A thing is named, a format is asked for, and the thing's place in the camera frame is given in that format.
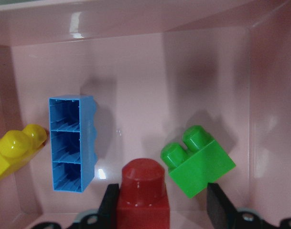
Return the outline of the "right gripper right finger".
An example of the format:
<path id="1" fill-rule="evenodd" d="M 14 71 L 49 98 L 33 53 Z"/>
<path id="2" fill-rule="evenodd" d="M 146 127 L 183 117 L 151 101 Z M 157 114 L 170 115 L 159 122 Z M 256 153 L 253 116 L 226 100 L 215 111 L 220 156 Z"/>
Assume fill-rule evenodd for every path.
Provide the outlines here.
<path id="1" fill-rule="evenodd" d="M 237 209 L 217 183 L 207 185 L 207 214 L 215 229 L 232 229 Z"/>

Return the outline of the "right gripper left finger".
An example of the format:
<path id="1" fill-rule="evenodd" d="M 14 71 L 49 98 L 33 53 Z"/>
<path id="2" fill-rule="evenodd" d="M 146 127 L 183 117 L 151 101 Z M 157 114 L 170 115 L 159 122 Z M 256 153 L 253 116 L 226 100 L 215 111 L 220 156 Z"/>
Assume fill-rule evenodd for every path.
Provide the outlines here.
<path id="1" fill-rule="evenodd" d="M 119 184 L 108 184 L 102 202 L 98 209 L 98 228 L 117 228 L 117 203 L 119 198 Z"/>

